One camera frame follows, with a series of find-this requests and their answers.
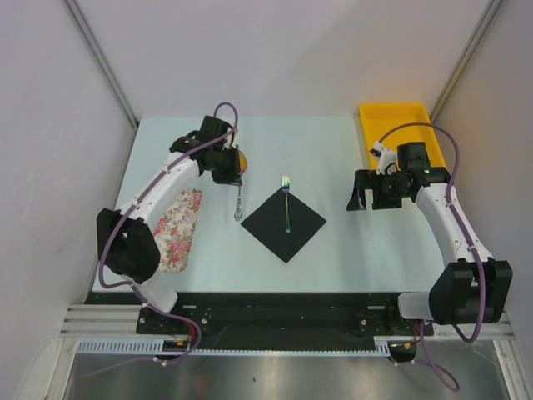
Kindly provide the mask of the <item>iridescent rainbow fork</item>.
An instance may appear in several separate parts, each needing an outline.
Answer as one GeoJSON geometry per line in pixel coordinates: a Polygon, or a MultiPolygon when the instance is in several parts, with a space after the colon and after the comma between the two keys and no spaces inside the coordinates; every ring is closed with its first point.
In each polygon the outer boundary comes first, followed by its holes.
{"type": "Polygon", "coordinates": [[[286,233],[291,232],[290,208],[289,208],[289,193],[290,193],[290,177],[282,176],[282,191],[285,195],[285,213],[286,213],[286,233]]]}

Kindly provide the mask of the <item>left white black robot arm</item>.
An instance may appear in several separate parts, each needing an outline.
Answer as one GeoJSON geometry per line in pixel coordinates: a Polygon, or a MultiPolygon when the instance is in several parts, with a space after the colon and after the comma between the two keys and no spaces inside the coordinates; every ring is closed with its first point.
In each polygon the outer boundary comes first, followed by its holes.
{"type": "Polygon", "coordinates": [[[178,295],[159,270],[161,253],[154,238],[163,213],[179,192],[204,172],[216,184],[242,182],[242,153],[234,143],[237,125],[205,116],[199,129],[179,137],[151,180],[116,210],[97,215],[97,279],[102,288],[129,286],[156,309],[155,323],[166,333],[178,331],[183,311],[178,295]]]}

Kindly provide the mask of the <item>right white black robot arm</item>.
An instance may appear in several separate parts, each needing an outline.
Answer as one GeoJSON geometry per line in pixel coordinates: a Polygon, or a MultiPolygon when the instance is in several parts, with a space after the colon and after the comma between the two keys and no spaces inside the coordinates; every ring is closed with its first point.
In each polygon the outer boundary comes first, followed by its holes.
{"type": "Polygon", "coordinates": [[[375,169],[355,173],[347,210],[401,208],[409,198],[417,205],[436,239],[444,270],[428,292],[405,292],[398,305],[386,310],[384,323],[403,334],[416,320],[440,325],[497,323],[512,279],[507,261],[497,261],[475,235],[458,202],[451,175],[433,167],[423,142],[409,142],[390,150],[375,142],[370,150],[375,169]]]}

